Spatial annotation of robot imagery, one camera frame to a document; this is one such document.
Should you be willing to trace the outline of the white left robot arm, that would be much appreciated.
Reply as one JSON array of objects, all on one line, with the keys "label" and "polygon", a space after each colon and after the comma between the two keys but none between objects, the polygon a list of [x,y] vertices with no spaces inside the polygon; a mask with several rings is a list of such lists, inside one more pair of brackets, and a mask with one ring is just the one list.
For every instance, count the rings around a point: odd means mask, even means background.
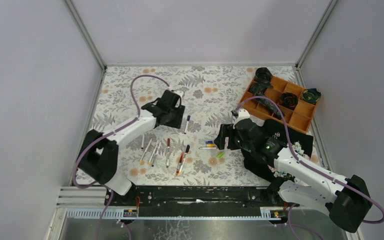
[{"label": "white left robot arm", "polygon": [[82,143],[76,170],[82,170],[100,185],[120,196],[126,195],[133,183],[118,169],[119,149],[159,126],[180,129],[185,106],[184,92],[165,90],[161,97],[138,107],[138,114],[107,132],[90,130]]}]

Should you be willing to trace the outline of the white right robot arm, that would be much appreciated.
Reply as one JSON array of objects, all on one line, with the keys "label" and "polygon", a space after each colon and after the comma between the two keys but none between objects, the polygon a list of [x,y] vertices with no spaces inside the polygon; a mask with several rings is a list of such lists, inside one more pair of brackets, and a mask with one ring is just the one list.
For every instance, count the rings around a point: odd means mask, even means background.
[{"label": "white right robot arm", "polygon": [[282,200],[313,208],[344,231],[355,233],[373,206],[361,177],[345,177],[314,164],[249,118],[221,124],[214,143],[220,150],[240,150],[244,167],[270,182]]}]

